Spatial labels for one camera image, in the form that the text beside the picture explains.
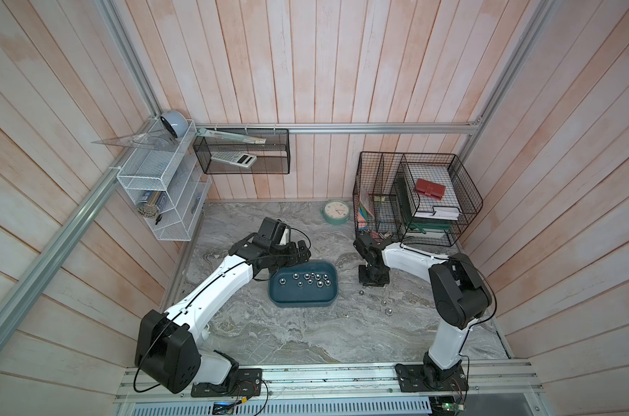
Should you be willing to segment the teal plastic storage box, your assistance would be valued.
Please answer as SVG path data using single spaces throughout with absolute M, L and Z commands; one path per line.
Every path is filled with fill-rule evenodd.
M 309 279 L 303 279 L 305 273 L 314 280 L 314 284 L 310 285 Z M 294 274 L 299 275 L 299 280 L 293 279 Z M 316 280 L 314 274 L 320 274 L 321 280 Z M 330 286 L 326 286 L 323 274 L 329 275 Z M 279 284 L 281 278 L 287 281 L 285 286 Z M 324 282 L 322 288 L 317 287 L 318 281 Z M 298 282 L 303 282 L 302 288 L 297 286 Z M 302 265 L 284 268 L 270 278 L 268 293 L 272 303 L 280 308 L 328 307 L 339 293 L 337 270 L 332 263 L 324 260 L 310 260 Z

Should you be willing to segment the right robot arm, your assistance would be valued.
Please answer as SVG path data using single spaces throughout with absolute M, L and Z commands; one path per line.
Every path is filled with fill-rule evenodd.
M 397 364 L 395 372 L 403 393 L 456 391 L 469 388 L 461 354 L 472 327 L 482 321 L 493 294 L 472 261 L 463 253 L 451 256 L 411 248 L 389 239 L 377 241 L 370 233 L 356 237 L 354 248 L 365 260 L 359 282 L 384 287 L 391 270 L 420 277 L 432 286 L 440 321 L 423 364 Z

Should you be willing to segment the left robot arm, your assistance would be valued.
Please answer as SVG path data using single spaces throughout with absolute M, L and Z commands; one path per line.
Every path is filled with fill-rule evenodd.
M 171 393 L 193 383 L 224 386 L 235 362 L 221 352 L 203 351 L 205 331 L 212 317 L 262 270 L 278 270 L 309 261 L 310 244 L 233 244 L 221 265 L 191 294 L 164 312 L 149 311 L 141 320 L 135 354 L 138 372 L 144 372 Z

